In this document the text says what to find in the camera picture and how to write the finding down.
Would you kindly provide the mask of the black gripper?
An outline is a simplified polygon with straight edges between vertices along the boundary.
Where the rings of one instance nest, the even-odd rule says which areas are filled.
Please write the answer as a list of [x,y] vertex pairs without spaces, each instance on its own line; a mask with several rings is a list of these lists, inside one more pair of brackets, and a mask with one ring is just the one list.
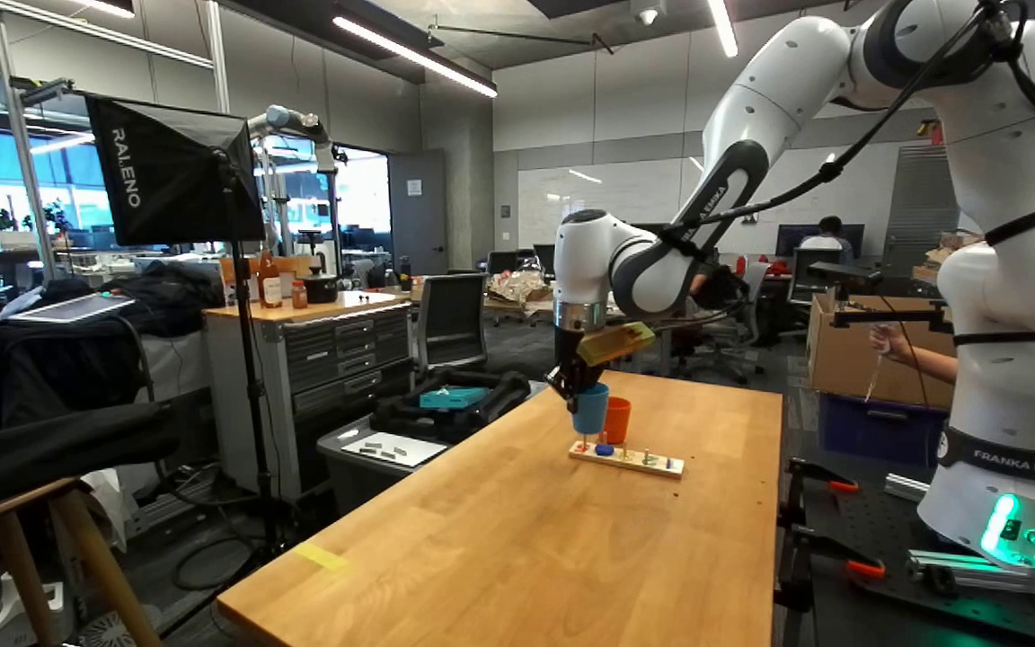
[[647,324],[616,324],[604,331],[561,331],[559,335],[559,363],[551,371],[551,389],[565,401],[583,397],[599,381],[599,375],[647,348],[654,331]]

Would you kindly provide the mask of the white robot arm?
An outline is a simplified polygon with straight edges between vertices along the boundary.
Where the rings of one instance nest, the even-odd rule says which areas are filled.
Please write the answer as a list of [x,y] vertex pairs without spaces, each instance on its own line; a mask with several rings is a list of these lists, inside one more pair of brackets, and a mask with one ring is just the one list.
[[937,262],[956,389],[916,517],[942,540],[1035,572],[1035,15],[1027,0],[883,0],[865,23],[796,17],[749,59],[701,131],[701,181],[658,230],[604,209],[559,226],[551,384],[583,401],[617,355],[608,311],[676,311],[736,218],[772,209],[781,154],[828,106],[893,119],[919,100],[937,167],[877,201],[898,223],[963,226]]

